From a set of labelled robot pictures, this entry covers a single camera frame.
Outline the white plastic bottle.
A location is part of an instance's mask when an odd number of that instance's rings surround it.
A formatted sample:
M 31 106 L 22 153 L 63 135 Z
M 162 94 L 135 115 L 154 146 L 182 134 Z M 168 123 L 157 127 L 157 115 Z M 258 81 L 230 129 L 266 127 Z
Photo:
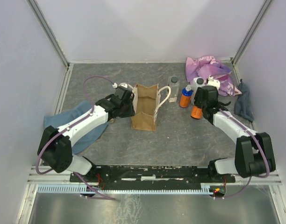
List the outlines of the white plastic bottle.
M 196 91 L 199 87 L 203 87 L 205 85 L 204 79 L 201 77 L 196 77 L 190 82 L 191 88 L 193 90 L 192 96 L 191 96 L 191 103 L 194 104 L 194 97 L 196 95 Z

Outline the orange bottle with blue cap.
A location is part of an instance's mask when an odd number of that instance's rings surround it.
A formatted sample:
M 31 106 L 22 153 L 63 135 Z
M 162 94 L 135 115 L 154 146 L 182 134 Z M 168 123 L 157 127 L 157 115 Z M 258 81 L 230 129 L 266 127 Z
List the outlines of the orange bottle with blue cap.
M 202 109 L 199 108 L 198 106 L 194 105 L 191 111 L 191 117 L 193 119 L 201 119 L 203 116 Z

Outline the orange spray bottle blue top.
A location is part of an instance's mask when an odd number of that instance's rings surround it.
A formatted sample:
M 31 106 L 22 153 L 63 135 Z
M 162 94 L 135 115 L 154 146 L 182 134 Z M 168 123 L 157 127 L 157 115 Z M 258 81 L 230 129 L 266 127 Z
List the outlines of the orange spray bottle blue top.
M 181 108 L 187 108 L 189 106 L 192 94 L 193 94 L 193 90 L 191 88 L 191 85 L 188 84 L 182 90 L 182 95 L 181 95 L 180 102 L 179 102 L 179 106 Z

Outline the watermelon print canvas bag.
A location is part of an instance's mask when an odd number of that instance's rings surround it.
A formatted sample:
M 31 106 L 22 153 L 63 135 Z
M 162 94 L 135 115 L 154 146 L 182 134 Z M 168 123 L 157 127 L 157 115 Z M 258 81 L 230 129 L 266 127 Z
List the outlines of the watermelon print canvas bag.
M 171 95 L 171 88 L 153 85 L 146 87 L 136 84 L 133 88 L 135 95 L 133 106 L 135 115 L 131 117 L 131 128 L 141 131 L 155 131 L 157 128 L 157 115 L 159 108 Z

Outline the clear square bottle grey cap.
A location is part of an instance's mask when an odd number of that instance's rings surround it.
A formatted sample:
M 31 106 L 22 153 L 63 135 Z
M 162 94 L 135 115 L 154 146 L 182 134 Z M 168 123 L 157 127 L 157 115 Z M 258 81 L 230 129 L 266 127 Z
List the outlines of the clear square bottle grey cap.
M 169 96 L 168 101 L 170 103 L 176 102 L 179 92 L 179 79 L 176 76 L 169 77 L 168 86 L 171 89 L 171 94 Z

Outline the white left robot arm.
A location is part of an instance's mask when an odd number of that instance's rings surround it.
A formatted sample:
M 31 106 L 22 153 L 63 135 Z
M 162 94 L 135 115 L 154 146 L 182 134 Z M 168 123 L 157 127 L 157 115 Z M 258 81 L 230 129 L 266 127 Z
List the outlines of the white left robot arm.
M 45 128 L 37 151 L 38 162 L 43 161 L 50 166 L 49 172 L 77 172 L 86 182 L 94 181 L 97 172 L 93 163 L 85 157 L 74 155 L 72 147 L 96 127 L 117 117 L 133 116 L 135 95 L 132 89 L 122 83 L 115 89 L 115 93 L 98 100 L 92 109 L 73 121 L 57 128 Z

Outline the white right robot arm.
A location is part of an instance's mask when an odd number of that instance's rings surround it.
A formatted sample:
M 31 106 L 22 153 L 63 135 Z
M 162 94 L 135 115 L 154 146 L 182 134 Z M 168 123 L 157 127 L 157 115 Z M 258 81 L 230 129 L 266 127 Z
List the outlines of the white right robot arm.
M 208 179 L 219 182 L 225 174 L 238 174 L 242 178 L 265 178 L 276 169 L 272 140 L 266 132 L 258 133 L 237 120 L 218 100 L 214 86 L 198 87 L 194 96 L 191 117 L 204 118 L 221 129 L 236 145 L 233 158 L 210 161 Z

